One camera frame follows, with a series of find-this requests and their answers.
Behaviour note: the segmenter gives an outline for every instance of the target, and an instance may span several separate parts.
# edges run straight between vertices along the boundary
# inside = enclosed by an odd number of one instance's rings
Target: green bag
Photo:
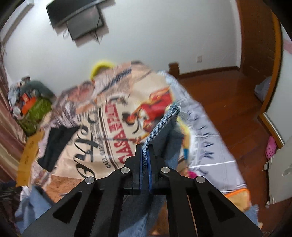
[[[17,121],[26,136],[31,136],[37,132],[38,124],[43,120],[44,115],[51,110],[52,103],[49,100],[42,97],[37,99],[25,117]]]

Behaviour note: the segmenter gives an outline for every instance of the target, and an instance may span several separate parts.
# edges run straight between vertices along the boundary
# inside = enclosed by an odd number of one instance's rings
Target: wooden door frame
[[[274,66],[273,66],[273,73],[272,73],[272,79],[270,83],[269,90],[267,92],[266,98],[263,102],[263,105],[260,109],[259,118],[260,120],[265,124],[267,129],[272,134],[273,138],[275,139],[277,146],[281,148],[284,145],[284,141],[281,138],[279,132],[277,131],[276,127],[273,125],[271,120],[268,118],[266,112],[269,108],[269,105],[272,101],[273,95],[275,93],[279,74],[281,70],[281,62],[282,62],[282,52],[283,52],[283,43],[282,43],[282,31],[281,31],[281,24],[276,17],[276,15],[271,11],[273,23],[274,23],[274,29],[275,29],[275,60],[274,60]]]

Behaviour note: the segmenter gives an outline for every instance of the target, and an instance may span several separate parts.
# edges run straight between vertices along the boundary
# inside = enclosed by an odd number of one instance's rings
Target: baseboard
[[[271,120],[268,118],[266,113],[260,114],[259,118],[264,123],[266,128],[269,130],[273,138],[275,139],[278,148],[281,148],[282,146],[284,146],[283,139],[281,138],[280,134],[278,133],[277,129],[275,128]]]
[[[219,67],[219,68],[212,68],[212,69],[206,69],[206,70],[195,71],[195,72],[188,72],[188,73],[180,74],[179,79],[189,78],[189,77],[193,77],[193,76],[201,76],[201,75],[211,74],[211,73],[215,73],[215,72],[232,71],[232,70],[239,71],[239,67],[237,67],[237,66]]]

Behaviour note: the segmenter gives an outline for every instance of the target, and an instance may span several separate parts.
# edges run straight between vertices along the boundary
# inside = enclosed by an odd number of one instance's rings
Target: cable
[[[63,39],[67,39],[69,36],[69,30],[68,28],[66,28],[64,31],[63,31]]]
[[[97,28],[98,28],[99,21],[100,21],[100,17],[99,17],[98,22],[96,24],[96,29],[92,32],[92,33],[94,33],[94,35],[91,34],[91,36],[95,39],[96,42],[98,42],[100,44],[100,41],[99,41],[99,38],[97,35]]]

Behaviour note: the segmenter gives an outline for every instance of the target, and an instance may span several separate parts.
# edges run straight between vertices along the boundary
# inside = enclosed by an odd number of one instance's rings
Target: metal screw
[[[168,167],[162,167],[161,168],[161,172],[162,173],[168,173],[170,171],[170,168],[168,168]]]
[[[268,169],[269,169],[269,163],[266,162],[266,163],[264,164],[264,170],[268,170]]]
[[[92,183],[94,182],[94,178],[93,178],[93,177],[87,177],[87,178],[85,179],[85,182],[86,182],[87,184],[92,184]]]
[[[205,178],[203,177],[203,176],[198,176],[197,178],[196,178],[196,181],[198,182],[198,183],[204,183],[205,182]]]
[[[129,173],[130,172],[130,169],[128,167],[124,167],[124,168],[121,168],[121,172],[123,174],[126,174],[126,173]]]

